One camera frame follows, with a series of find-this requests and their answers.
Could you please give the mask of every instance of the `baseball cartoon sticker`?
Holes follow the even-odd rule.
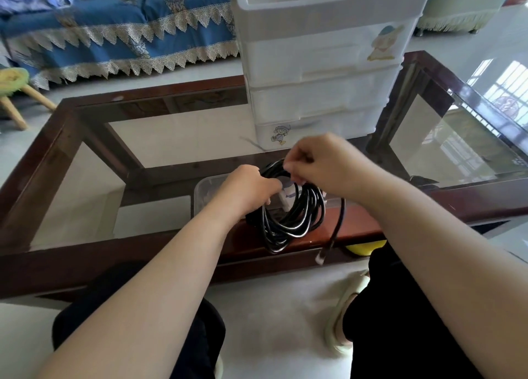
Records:
[[[286,144],[284,141],[284,137],[288,135],[288,132],[290,131],[290,126],[277,126],[273,132],[275,133],[274,136],[271,137],[271,140],[273,142],[278,141],[281,145]]]
[[[372,53],[367,57],[368,61],[386,61],[394,59],[391,47],[396,43],[398,35],[403,31],[403,25],[394,27],[385,26],[372,42]]]

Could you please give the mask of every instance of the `black pants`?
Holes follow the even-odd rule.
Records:
[[[73,302],[53,322],[53,348],[57,349],[112,294],[128,282],[145,262],[117,265],[92,282],[79,300]],[[202,300],[180,355],[175,360],[171,379],[214,379],[214,367],[226,328],[218,311]]]
[[[144,265],[118,265],[98,277],[83,297],[56,317],[53,346],[60,346]],[[350,304],[343,319],[343,331],[354,342],[353,379],[396,374],[482,378],[389,245],[375,250],[368,266],[370,283]],[[213,368],[225,334],[222,318],[203,300],[171,379],[214,378]]]

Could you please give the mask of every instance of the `furniture foot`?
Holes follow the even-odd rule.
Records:
[[[15,107],[15,105],[13,105],[11,100],[9,98],[7,98],[7,97],[1,97],[0,98],[0,103],[5,108],[7,114],[10,116],[10,118],[13,119],[13,121],[18,126],[18,128],[20,130],[26,130],[27,127],[28,127],[27,126],[28,124],[26,123],[26,121],[24,120],[22,115],[20,115],[20,112]]]
[[[26,84],[20,90],[22,90],[24,93],[29,95],[34,100],[40,102],[42,105],[44,105],[46,108],[48,108],[51,112],[53,112],[53,111],[55,111],[55,109],[57,109],[57,106],[53,102],[51,102],[49,99],[47,99],[41,93],[39,93],[36,89],[32,88],[30,85]]]

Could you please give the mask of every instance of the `forearm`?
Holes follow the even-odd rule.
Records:
[[[210,203],[66,340],[40,377],[169,377],[237,220]]]
[[[526,266],[408,183],[381,187],[364,206],[465,353],[486,377],[526,377]]]

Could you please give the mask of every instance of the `left hand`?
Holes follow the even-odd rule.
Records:
[[[269,203],[269,198],[281,189],[279,179],[262,177],[256,166],[240,165],[229,174],[211,204],[218,203],[223,208],[229,208],[241,218]]]

